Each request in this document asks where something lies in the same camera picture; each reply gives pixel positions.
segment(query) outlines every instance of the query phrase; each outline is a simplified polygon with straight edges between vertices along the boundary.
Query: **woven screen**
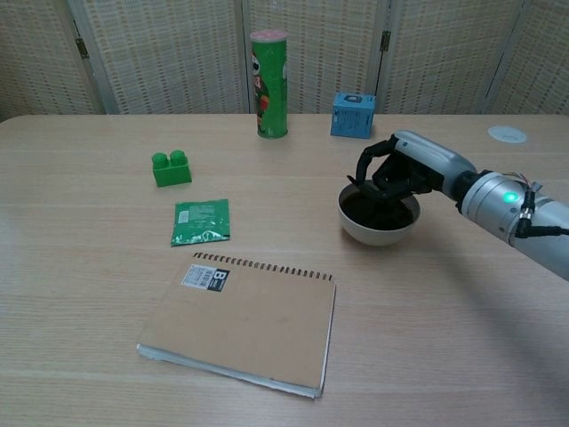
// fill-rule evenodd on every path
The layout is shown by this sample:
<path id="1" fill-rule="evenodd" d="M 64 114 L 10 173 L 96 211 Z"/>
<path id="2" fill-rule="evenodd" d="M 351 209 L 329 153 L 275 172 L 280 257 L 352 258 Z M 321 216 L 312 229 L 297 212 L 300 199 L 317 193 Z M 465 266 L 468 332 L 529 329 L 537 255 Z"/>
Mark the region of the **woven screen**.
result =
<path id="1" fill-rule="evenodd" d="M 569 3 L 532 0 L 494 114 L 569 114 Z"/>
<path id="2" fill-rule="evenodd" d="M 472 114 L 519 0 L 403 0 L 384 111 Z"/>
<path id="3" fill-rule="evenodd" d="M 329 113 L 336 92 L 365 91 L 377 0 L 248 3 L 252 30 L 289 33 L 289 112 Z"/>
<path id="4" fill-rule="evenodd" d="M 95 112 L 53 1 L 0 2 L 0 53 L 0 121 Z"/>
<path id="5" fill-rule="evenodd" d="M 121 113 L 245 111 L 227 0 L 81 0 Z"/>

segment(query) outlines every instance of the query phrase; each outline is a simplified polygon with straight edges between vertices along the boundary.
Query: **blue block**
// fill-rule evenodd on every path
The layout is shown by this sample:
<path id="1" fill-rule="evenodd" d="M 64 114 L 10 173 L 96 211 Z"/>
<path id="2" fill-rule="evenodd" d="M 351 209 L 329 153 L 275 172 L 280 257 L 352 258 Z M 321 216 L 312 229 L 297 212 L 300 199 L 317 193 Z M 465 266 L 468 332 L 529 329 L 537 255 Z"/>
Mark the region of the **blue block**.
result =
<path id="1" fill-rule="evenodd" d="M 369 138 L 374 111 L 375 96 L 336 93 L 330 135 Z"/>

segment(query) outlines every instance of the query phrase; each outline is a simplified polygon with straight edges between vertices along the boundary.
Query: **cardboard notebook cover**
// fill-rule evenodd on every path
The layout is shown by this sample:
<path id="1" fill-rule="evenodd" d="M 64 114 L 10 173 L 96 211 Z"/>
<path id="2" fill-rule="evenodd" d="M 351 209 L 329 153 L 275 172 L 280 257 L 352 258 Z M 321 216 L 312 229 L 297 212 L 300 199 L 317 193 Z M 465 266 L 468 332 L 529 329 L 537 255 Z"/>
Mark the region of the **cardboard notebook cover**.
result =
<path id="1" fill-rule="evenodd" d="M 185 262 L 137 349 L 311 398 L 322 393 L 332 276 L 216 254 Z"/>

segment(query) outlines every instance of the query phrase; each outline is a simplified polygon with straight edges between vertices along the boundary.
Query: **white bowl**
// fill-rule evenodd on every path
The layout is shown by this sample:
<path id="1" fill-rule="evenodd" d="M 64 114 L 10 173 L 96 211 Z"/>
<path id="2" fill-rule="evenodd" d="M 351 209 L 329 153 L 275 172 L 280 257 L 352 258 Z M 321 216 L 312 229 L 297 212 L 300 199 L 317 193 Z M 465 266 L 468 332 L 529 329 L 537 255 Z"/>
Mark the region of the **white bowl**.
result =
<path id="1" fill-rule="evenodd" d="M 341 226 L 346 230 L 346 232 L 353 237 L 358 242 L 370 246 L 387 246 L 393 245 L 398 242 L 410 232 L 417 220 L 419 219 L 419 214 L 421 213 L 421 208 L 419 207 L 419 202 L 414 196 L 410 196 L 401 200 L 409 208 L 413 214 L 413 222 L 407 227 L 397 230 L 375 230 L 368 229 L 363 225 L 353 222 L 349 217 L 341 210 L 341 204 L 347 197 L 354 193 L 357 193 L 359 189 L 354 184 L 349 184 L 345 187 L 338 196 L 338 213 L 340 214 Z"/>

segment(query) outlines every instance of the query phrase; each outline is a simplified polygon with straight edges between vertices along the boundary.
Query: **notebook label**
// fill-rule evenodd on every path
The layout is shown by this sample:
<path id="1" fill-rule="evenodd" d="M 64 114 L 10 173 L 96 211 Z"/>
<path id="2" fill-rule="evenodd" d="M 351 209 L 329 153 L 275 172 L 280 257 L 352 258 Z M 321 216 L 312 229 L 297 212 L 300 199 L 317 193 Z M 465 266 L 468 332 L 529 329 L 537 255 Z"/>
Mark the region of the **notebook label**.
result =
<path id="1" fill-rule="evenodd" d="M 228 276 L 229 270 L 217 269 L 207 265 L 192 264 L 181 283 L 184 286 L 221 292 Z"/>

